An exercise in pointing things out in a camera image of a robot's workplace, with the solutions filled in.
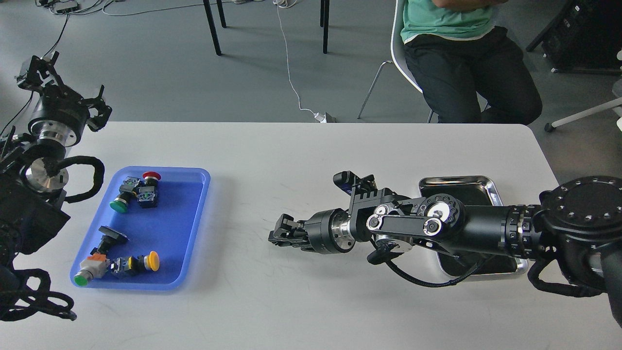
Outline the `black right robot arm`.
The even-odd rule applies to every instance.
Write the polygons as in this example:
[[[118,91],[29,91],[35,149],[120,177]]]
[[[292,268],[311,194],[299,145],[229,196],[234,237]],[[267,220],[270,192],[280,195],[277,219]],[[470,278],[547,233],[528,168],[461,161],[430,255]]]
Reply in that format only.
[[[370,264],[387,264],[413,284],[453,286],[494,256],[533,261],[528,280],[538,290],[575,298],[608,295],[621,322],[621,180],[595,175],[540,193],[539,204],[466,205],[449,193],[410,198],[379,189],[375,177],[337,173],[334,184],[349,195],[349,208],[318,212],[305,221],[284,213],[269,233],[276,246],[305,252],[347,253],[355,242],[371,242]],[[473,265],[445,283],[416,279],[393,259],[413,246]]]

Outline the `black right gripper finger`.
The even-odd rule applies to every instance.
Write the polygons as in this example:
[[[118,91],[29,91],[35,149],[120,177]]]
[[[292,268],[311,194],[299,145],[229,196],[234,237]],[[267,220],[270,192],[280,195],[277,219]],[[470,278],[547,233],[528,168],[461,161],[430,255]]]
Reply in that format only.
[[[311,244],[306,237],[302,238],[274,238],[268,239],[272,244],[279,247],[291,246],[294,248],[300,248],[303,251],[311,252]]]
[[[304,223],[305,221],[294,221],[293,217],[283,213],[277,219],[272,237],[274,239],[303,239],[308,236]]]

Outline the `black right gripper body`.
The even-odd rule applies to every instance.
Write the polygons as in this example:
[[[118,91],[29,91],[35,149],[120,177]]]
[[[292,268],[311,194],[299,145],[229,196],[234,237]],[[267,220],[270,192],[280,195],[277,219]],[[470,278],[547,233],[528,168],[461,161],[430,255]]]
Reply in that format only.
[[[355,246],[355,238],[349,230],[350,215],[337,208],[318,212],[304,222],[313,251],[347,253]]]

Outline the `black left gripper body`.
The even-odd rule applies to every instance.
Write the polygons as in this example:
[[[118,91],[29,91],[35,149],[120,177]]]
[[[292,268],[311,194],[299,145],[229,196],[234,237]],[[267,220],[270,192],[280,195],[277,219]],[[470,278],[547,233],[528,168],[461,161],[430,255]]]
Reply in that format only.
[[[38,139],[74,146],[80,142],[90,113],[87,108],[65,98],[39,98],[28,123],[28,131]]]

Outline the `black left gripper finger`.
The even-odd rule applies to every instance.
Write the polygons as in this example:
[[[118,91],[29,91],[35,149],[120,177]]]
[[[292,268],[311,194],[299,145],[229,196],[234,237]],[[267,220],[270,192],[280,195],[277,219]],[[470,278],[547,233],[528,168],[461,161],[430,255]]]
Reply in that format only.
[[[17,86],[37,92],[41,98],[66,97],[66,86],[55,69],[58,56],[59,53],[54,51],[51,57],[34,55],[31,60],[25,61],[16,76]]]
[[[85,106],[87,109],[95,109],[96,115],[95,117],[89,117],[86,121],[86,125],[93,132],[98,132],[100,129],[103,129],[112,113],[112,108],[106,104],[106,101],[103,98],[104,86],[100,86],[98,95],[92,98],[85,99]]]

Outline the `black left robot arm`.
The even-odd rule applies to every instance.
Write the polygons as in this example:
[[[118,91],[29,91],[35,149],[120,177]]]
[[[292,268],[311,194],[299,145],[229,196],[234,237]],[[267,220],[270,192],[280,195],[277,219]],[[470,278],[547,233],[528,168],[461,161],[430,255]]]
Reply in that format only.
[[[38,312],[75,320],[74,302],[51,290],[49,273],[14,268],[18,254],[37,252],[53,239],[69,215],[65,202],[81,202],[103,185],[104,164],[96,157],[66,157],[66,149],[82,139],[85,128],[104,128],[111,107],[96,97],[84,98],[67,86],[55,63],[59,53],[33,56],[24,62],[17,85],[39,94],[28,131],[14,129],[1,139],[0,243],[1,319],[18,321]]]

